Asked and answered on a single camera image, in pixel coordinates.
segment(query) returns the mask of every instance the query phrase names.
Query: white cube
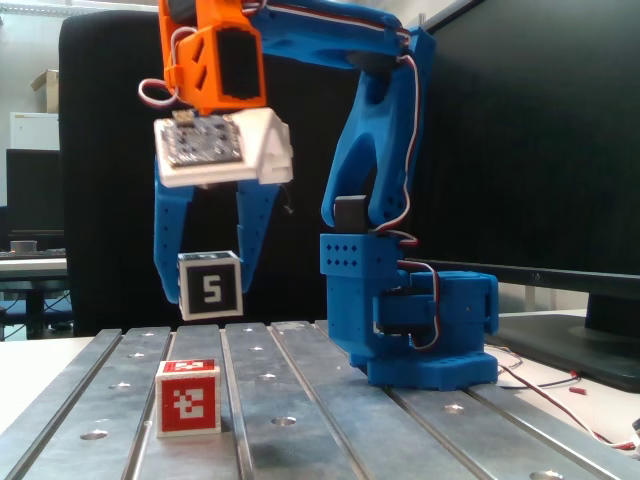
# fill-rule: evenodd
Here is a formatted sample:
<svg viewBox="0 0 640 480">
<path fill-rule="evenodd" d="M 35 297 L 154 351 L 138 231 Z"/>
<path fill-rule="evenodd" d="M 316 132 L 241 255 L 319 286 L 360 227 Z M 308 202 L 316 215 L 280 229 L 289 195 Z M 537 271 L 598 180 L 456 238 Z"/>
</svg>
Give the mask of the white cube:
<svg viewBox="0 0 640 480">
<path fill-rule="evenodd" d="M 178 269 L 184 320 L 242 315 L 240 259 L 232 251 L 181 253 Z"/>
</svg>

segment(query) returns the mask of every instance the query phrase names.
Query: monitor stand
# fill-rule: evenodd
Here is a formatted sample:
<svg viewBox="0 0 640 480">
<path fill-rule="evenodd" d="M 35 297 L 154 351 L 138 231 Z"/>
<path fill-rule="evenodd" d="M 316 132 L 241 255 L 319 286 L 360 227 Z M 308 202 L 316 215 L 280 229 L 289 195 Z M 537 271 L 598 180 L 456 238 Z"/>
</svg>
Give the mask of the monitor stand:
<svg viewBox="0 0 640 480">
<path fill-rule="evenodd" d="M 493 345 L 611 387 L 640 393 L 640 301 L 589 295 L 587 317 L 500 317 Z"/>
</svg>

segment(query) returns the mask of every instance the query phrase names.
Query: cable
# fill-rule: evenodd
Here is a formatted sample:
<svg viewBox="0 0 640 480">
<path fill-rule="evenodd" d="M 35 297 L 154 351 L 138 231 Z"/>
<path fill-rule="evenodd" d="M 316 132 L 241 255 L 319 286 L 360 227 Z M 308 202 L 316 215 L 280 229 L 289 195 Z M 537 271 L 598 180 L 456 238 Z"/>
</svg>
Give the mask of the cable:
<svg viewBox="0 0 640 480">
<path fill-rule="evenodd" d="M 53 307 L 55 307 L 57 304 L 59 304 L 61 301 L 69 298 L 69 295 L 71 294 L 71 292 L 66 293 L 65 295 L 63 295 L 62 297 L 60 297 L 58 300 L 56 300 L 54 303 L 52 303 L 51 305 L 47 305 L 47 307 L 40 313 L 36 313 L 35 315 L 27 318 L 24 321 L 24 325 L 22 325 L 21 327 L 18 327 L 16 330 L 14 330 L 13 332 L 11 332 L 11 334 L 7 335 L 6 337 L 3 337 L 2 340 L 6 340 L 7 338 L 11 338 L 13 337 L 16 333 L 18 333 L 20 330 L 22 330 L 24 327 L 27 326 L 27 324 L 29 322 L 32 322 L 33 320 L 35 320 L 36 318 L 40 317 L 41 315 L 44 314 L 44 312 L 46 312 L 47 310 L 52 310 Z"/>
<path fill-rule="evenodd" d="M 416 267 L 423 268 L 426 270 L 430 270 L 431 273 L 433 274 L 433 301 L 436 304 L 436 312 L 435 312 L 435 315 L 433 316 L 433 329 L 434 329 L 433 339 L 431 339 L 431 341 L 427 345 L 421 345 L 421 346 L 416 346 L 415 344 L 413 345 L 413 348 L 421 352 L 430 350 L 436 345 L 438 339 L 440 338 L 440 277 L 438 276 L 438 273 L 428 263 L 414 262 L 411 260 L 398 260 L 398 266 L 409 267 L 409 268 L 416 268 Z"/>
<path fill-rule="evenodd" d="M 198 30 L 196 30 L 193 27 L 180 27 L 171 34 L 171 65 L 172 66 L 176 65 L 177 63 L 176 62 L 176 43 L 180 40 L 178 36 L 184 33 L 195 33 L 197 31 Z M 138 85 L 138 96 L 146 105 L 150 107 L 166 108 L 166 107 L 170 107 L 171 105 L 173 105 L 174 103 L 180 100 L 180 89 L 177 86 L 173 89 L 173 94 L 166 100 L 158 100 L 156 98 L 151 98 L 150 96 L 148 96 L 144 92 L 144 90 L 147 87 L 163 88 L 166 91 L 169 91 L 169 89 L 167 88 L 167 84 L 164 80 L 160 80 L 158 78 L 145 78 L 144 80 L 142 80 Z"/>
<path fill-rule="evenodd" d="M 324 12 L 314 12 L 312 10 L 309 10 L 307 8 L 304 7 L 298 7 L 298 6 L 294 6 L 294 5 L 269 5 L 268 7 L 266 7 L 268 10 L 272 10 L 274 12 L 282 12 L 282 13 L 289 13 L 292 15 L 300 15 L 303 17 L 309 17 L 309 18 L 318 18 L 320 20 L 326 20 L 328 22 L 334 22 L 334 23 L 342 23 L 343 25 L 352 25 L 352 26 L 356 26 L 356 27 L 362 27 L 362 28 L 368 28 L 370 30 L 375 30 L 377 32 L 386 32 L 387 29 L 389 27 L 387 27 L 384 24 L 381 23 L 375 23 L 375 22 L 370 22 L 367 20 L 361 20 L 361 19 L 355 19 L 352 17 L 345 17 L 342 15 L 336 15 L 333 13 L 324 13 Z M 402 43 L 404 45 L 408 45 L 409 42 L 411 41 L 411 34 L 409 33 L 409 30 L 407 30 L 406 28 L 397 28 L 396 29 L 396 34 L 400 37 L 402 37 Z"/>
<path fill-rule="evenodd" d="M 417 247 L 420 244 L 416 237 L 407 232 L 401 232 L 400 230 L 386 230 L 384 233 L 404 237 L 404 240 L 400 240 L 400 242 L 398 242 L 402 247 Z"/>
<path fill-rule="evenodd" d="M 8 312 L 8 311 L 9 311 L 9 310 L 11 310 L 13 307 L 15 307 L 19 300 L 20 300 L 20 297 L 18 297 L 18 298 L 16 299 L 16 301 L 15 301 L 15 302 L 13 302 L 11 305 L 9 305 L 9 306 L 5 309 L 5 312 Z"/>
<path fill-rule="evenodd" d="M 528 380 L 524 379 L 523 377 L 521 377 L 520 375 L 515 373 L 513 370 L 511 370 L 511 368 L 507 367 L 506 365 L 500 364 L 500 367 L 502 369 L 504 369 L 505 372 L 509 373 L 513 378 L 518 380 L 520 383 L 524 383 L 527 387 L 529 387 L 531 390 L 536 392 L 538 395 L 540 395 L 543 398 L 546 398 L 551 403 L 553 403 L 556 407 L 558 407 L 560 410 L 562 410 L 564 413 L 569 415 L 573 420 L 575 420 L 575 422 L 578 425 L 580 425 L 582 428 L 584 428 L 593 438 L 598 440 L 600 443 L 604 443 L 605 445 L 608 445 L 609 447 L 615 448 L 617 450 L 629 450 L 630 449 L 629 448 L 630 445 L 631 445 L 631 449 L 635 449 L 635 446 L 633 445 L 633 442 L 611 443 L 611 442 L 607 441 L 602 435 L 600 435 L 599 433 L 596 433 L 593 430 L 591 430 L 589 425 L 587 425 L 584 421 L 582 421 L 580 419 L 580 417 L 578 417 L 569 407 L 564 405 L 560 400 L 558 400 L 557 398 L 552 396 L 550 393 L 545 392 L 539 386 L 534 385 L 533 383 L 531 383 Z"/>
<path fill-rule="evenodd" d="M 505 353 L 505 354 L 515 358 L 517 360 L 517 362 L 514 363 L 513 365 L 509 365 L 509 368 L 511 368 L 512 370 L 515 370 L 516 368 L 518 368 L 519 366 L 521 366 L 524 363 L 524 360 L 522 359 L 522 357 L 520 355 L 518 355 L 515 352 L 512 352 L 507 347 L 498 347 L 498 346 L 495 346 L 495 345 L 487 345 L 485 343 L 484 348 L 485 348 L 485 350 L 487 348 L 498 350 L 499 352 Z M 504 370 L 500 370 L 500 367 L 498 367 L 498 375 L 502 375 L 503 373 L 504 373 Z"/>
<path fill-rule="evenodd" d="M 418 75 L 418 66 L 416 65 L 415 60 L 411 58 L 410 55 L 403 55 L 399 57 L 398 60 L 407 62 L 413 69 L 413 74 L 415 77 L 415 89 L 416 89 L 415 91 L 416 102 L 415 102 L 415 108 L 414 108 L 414 114 L 413 114 L 413 132 L 411 134 L 411 141 L 409 142 L 409 148 L 407 148 L 407 155 L 405 157 L 405 162 L 404 162 L 405 177 L 404 177 L 404 184 L 402 185 L 402 191 L 404 194 L 406 206 L 404 208 L 404 211 L 398 217 L 378 225 L 373 230 L 374 232 L 384 232 L 386 230 L 389 230 L 395 227 L 400 222 L 402 222 L 402 220 L 405 219 L 405 217 L 409 213 L 409 210 L 411 210 L 411 198 L 409 197 L 408 183 L 409 183 L 409 170 L 411 166 L 411 158 L 413 156 L 413 151 L 417 143 L 418 127 L 420 125 L 420 96 L 421 96 L 420 95 L 420 78 Z"/>
<path fill-rule="evenodd" d="M 558 380 L 556 382 L 542 383 L 540 385 L 537 385 L 537 387 L 539 387 L 539 388 L 556 387 L 558 385 L 564 385 L 566 383 L 571 383 L 571 382 L 578 383 L 581 380 L 582 380 L 582 378 L 580 376 L 578 376 L 578 374 L 576 372 L 571 372 L 571 377 L 569 377 L 569 378 L 565 378 L 563 380 Z M 520 387 L 520 386 L 514 386 L 514 385 L 498 385 L 498 386 L 500 388 L 503 388 L 504 390 L 528 390 L 529 389 L 529 387 Z"/>
</svg>

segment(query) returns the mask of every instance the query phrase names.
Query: cube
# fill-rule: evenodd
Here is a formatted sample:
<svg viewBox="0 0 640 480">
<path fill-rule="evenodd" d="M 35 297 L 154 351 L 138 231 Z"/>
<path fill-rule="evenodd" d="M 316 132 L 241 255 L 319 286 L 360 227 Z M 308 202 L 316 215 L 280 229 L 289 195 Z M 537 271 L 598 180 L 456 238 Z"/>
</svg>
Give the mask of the cube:
<svg viewBox="0 0 640 480">
<path fill-rule="evenodd" d="M 184 320 L 242 315 L 240 259 L 233 252 L 181 253 L 178 269 Z"/>
<path fill-rule="evenodd" d="M 220 367 L 214 359 L 160 362 L 158 437 L 220 433 Z"/>
</svg>

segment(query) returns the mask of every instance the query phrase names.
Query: circuit board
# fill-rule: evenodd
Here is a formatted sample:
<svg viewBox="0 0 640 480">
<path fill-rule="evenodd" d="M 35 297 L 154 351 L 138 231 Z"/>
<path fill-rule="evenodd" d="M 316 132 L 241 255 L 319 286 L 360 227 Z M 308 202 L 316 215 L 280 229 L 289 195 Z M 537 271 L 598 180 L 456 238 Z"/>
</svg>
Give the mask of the circuit board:
<svg viewBox="0 0 640 480">
<path fill-rule="evenodd" d="M 227 115 L 175 115 L 162 131 L 167 161 L 174 168 L 242 162 L 238 127 Z"/>
</svg>

